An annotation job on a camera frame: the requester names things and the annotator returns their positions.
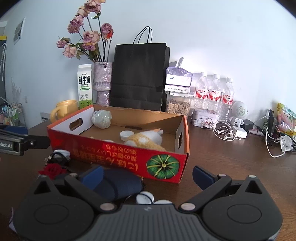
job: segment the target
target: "mug handle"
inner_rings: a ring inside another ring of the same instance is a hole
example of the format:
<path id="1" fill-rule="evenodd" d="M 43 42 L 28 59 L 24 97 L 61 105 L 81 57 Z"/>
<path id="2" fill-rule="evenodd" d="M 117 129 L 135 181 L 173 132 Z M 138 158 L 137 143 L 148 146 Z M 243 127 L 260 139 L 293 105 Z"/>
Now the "mug handle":
<path id="1" fill-rule="evenodd" d="M 54 123 L 57 119 L 56 119 L 56 113 L 60 110 L 60 107 L 56 107 L 54 108 L 51 113 L 50 113 L 50 121 L 51 123 Z"/>

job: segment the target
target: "milk carton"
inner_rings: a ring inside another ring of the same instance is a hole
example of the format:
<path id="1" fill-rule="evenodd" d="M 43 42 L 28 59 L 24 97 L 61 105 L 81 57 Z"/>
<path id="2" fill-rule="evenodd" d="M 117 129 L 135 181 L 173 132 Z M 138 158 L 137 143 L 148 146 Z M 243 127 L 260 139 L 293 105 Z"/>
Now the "milk carton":
<path id="1" fill-rule="evenodd" d="M 91 89 L 91 64 L 78 65 L 78 98 L 79 108 L 93 104 Z"/>

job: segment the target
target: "red and white label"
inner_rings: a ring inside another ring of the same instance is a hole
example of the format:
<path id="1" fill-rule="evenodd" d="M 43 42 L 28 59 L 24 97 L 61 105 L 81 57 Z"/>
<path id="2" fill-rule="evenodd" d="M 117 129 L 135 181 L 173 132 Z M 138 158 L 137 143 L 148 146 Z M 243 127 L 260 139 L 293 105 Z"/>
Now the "red and white label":
<path id="1" fill-rule="evenodd" d="M 228 95 L 223 93 L 222 100 L 221 100 L 222 103 L 232 104 L 232 101 L 233 101 L 233 95 Z"/>
<path id="2" fill-rule="evenodd" d="M 209 90 L 209 96 L 207 97 L 207 99 L 220 101 L 220 98 L 221 98 L 221 91 Z"/>
<path id="3" fill-rule="evenodd" d="M 209 93 L 208 89 L 197 88 L 195 91 L 195 97 L 199 99 L 207 99 L 208 93 Z"/>

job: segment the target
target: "wooden table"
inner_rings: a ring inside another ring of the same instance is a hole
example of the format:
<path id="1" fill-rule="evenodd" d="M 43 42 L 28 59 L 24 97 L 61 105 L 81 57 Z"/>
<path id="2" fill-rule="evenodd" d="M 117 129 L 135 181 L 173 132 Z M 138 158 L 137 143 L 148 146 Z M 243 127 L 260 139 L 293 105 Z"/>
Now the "wooden table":
<path id="1" fill-rule="evenodd" d="M 47 135 L 47 122 L 32 129 L 29 134 Z M 203 130 L 189 124 L 190 158 L 180 184 L 145 179 L 146 190 L 155 200 L 168 199 L 176 206 L 188 200 L 200 188 L 192 180 L 192 169 L 200 165 L 214 174 L 225 173 L 233 179 L 245 179 L 247 175 L 258 176 L 280 208 L 283 225 L 278 241 L 296 240 L 296 153 L 286 153 L 271 158 L 265 142 L 259 136 L 248 134 L 246 139 L 226 142 L 218 139 L 211 130 Z M 47 150 L 28 150 L 24 156 L 0 154 L 0 240 L 18 240 L 8 229 L 10 208 L 16 208 L 30 186 L 36 180 L 37 171 L 44 165 Z M 274 155 L 280 148 L 271 150 Z M 76 168 L 85 170 L 88 165 L 74 161 Z"/>

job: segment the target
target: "green pumpkin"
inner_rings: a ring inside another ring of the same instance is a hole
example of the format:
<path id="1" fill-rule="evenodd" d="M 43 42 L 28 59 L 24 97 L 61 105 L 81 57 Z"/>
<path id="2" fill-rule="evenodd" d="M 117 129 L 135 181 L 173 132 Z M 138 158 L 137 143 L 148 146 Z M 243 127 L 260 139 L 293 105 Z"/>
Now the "green pumpkin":
<path id="1" fill-rule="evenodd" d="M 146 163 L 147 171 L 158 179 L 169 179 L 175 176 L 180 167 L 179 161 L 171 155 L 156 155 Z"/>

